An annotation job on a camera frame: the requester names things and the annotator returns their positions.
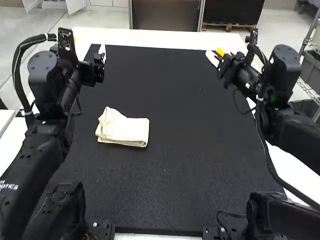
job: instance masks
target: cloth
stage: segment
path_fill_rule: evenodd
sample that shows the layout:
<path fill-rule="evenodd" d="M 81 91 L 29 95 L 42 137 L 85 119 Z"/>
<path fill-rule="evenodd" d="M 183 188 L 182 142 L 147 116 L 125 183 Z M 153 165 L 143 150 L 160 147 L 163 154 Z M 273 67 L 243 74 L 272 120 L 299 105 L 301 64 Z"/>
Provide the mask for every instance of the cloth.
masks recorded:
<path fill-rule="evenodd" d="M 149 138 L 149 119 L 129 118 L 106 107 L 95 130 L 99 143 L 146 147 Z"/>

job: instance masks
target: wooden pallet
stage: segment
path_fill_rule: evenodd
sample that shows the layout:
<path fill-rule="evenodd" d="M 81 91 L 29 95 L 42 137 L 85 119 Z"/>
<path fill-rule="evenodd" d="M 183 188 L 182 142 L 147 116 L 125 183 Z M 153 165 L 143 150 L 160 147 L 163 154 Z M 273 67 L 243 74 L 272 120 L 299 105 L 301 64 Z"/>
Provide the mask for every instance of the wooden pallet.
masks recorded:
<path fill-rule="evenodd" d="M 243 28 L 247 28 L 249 31 L 251 29 L 255 29 L 257 27 L 257 25 L 247 25 L 247 24 L 239 24 L 239 23 L 208 23 L 208 22 L 203 22 L 202 23 L 202 31 L 206 31 L 207 30 L 207 26 L 224 26 L 225 27 L 225 31 L 226 32 L 231 32 L 232 27 L 243 27 Z"/>

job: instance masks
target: white cabinet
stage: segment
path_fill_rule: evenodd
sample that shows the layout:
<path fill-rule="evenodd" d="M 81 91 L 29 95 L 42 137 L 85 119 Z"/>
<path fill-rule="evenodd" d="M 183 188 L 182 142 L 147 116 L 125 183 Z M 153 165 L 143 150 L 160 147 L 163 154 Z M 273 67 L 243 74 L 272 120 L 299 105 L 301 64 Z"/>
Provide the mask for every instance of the white cabinet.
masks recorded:
<path fill-rule="evenodd" d="M 26 13 L 30 12 L 36 6 L 42 3 L 42 0 L 22 0 Z"/>
<path fill-rule="evenodd" d="M 128 7 L 128 0 L 112 0 L 114 7 Z"/>
<path fill-rule="evenodd" d="M 65 0 L 65 3 L 69 14 L 73 14 L 87 6 L 87 0 Z"/>
<path fill-rule="evenodd" d="M 128 12 L 129 0 L 22 0 L 28 13 L 41 4 L 44 9 L 67 9 L 69 14 L 86 8 L 87 10 L 108 10 Z"/>
<path fill-rule="evenodd" d="M 113 6 L 112 0 L 90 0 L 92 6 Z"/>
<path fill-rule="evenodd" d="M 67 9 L 69 14 L 73 14 L 87 6 L 87 0 L 40 0 L 40 2 L 42 2 L 43 9 Z"/>

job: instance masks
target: yellow part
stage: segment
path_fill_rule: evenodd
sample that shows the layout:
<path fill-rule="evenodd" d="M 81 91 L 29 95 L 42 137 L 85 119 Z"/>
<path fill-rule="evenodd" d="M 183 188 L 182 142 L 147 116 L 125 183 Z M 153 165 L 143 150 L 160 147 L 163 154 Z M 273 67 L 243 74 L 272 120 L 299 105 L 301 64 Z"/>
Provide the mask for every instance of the yellow part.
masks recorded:
<path fill-rule="evenodd" d="M 223 57 L 225 55 L 225 51 L 223 51 L 221 48 L 218 47 L 218 49 L 216 50 L 216 53 L 219 54 L 221 57 Z"/>

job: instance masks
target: black box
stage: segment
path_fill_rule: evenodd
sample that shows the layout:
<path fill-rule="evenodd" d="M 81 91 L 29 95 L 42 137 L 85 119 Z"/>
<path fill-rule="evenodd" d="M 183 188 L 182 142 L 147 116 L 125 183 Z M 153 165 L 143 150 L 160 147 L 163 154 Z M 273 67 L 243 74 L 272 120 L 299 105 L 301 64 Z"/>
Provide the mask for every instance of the black box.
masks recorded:
<path fill-rule="evenodd" d="M 265 0 L 206 0 L 203 22 L 256 25 Z"/>

